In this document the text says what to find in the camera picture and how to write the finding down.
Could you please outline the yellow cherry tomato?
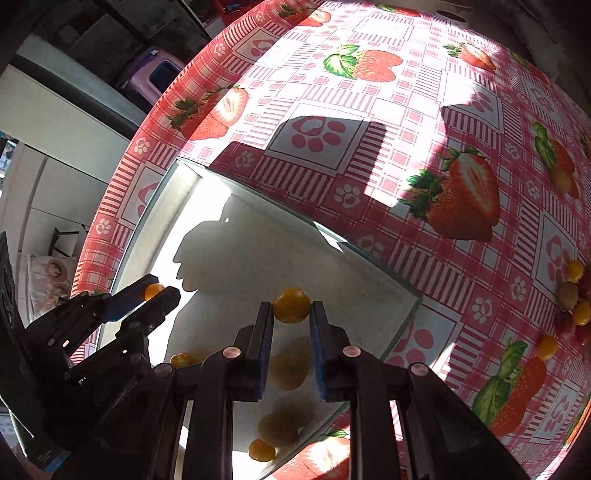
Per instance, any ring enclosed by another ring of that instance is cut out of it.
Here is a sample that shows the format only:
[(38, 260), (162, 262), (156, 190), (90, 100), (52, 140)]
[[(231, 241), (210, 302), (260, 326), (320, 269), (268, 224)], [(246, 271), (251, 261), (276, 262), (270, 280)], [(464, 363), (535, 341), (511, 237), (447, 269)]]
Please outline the yellow cherry tomato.
[(273, 302), (273, 315), (286, 324), (300, 323), (311, 311), (311, 299), (298, 288), (288, 288)]

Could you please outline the white rectangular tray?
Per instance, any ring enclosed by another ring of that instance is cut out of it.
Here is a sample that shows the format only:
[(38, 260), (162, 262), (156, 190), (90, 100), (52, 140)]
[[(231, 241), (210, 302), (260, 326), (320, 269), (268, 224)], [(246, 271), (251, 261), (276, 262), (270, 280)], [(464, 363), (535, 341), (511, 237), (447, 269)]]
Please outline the white rectangular tray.
[(160, 363), (221, 350), (287, 288), (322, 302), (349, 341), (385, 358), (421, 303), (407, 282), (328, 228), (211, 170), (178, 160), (156, 185), (111, 283), (145, 274), (178, 289), (149, 337)]

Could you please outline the pink strawberry tablecloth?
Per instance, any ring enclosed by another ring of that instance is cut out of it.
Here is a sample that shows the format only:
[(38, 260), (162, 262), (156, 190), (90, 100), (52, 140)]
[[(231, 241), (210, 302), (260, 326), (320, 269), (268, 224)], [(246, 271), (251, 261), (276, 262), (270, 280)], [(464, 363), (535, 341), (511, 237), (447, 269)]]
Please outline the pink strawberry tablecloth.
[(176, 156), (344, 236), (423, 295), (394, 364), (431, 360), (527, 473), (590, 423), (589, 118), (508, 48), (425, 13), (264, 1), (156, 101), (124, 152), (74, 288), (110, 287)]

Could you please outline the purple plastic stool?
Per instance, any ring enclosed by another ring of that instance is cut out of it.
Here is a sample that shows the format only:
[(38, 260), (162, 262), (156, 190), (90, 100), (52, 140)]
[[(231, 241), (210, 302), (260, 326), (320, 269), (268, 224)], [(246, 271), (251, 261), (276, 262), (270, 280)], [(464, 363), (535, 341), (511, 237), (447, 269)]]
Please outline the purple plastic stool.
[(123, 74), (121, 88), (153, 105), (185, 64), (164, 49), (149, 48)]

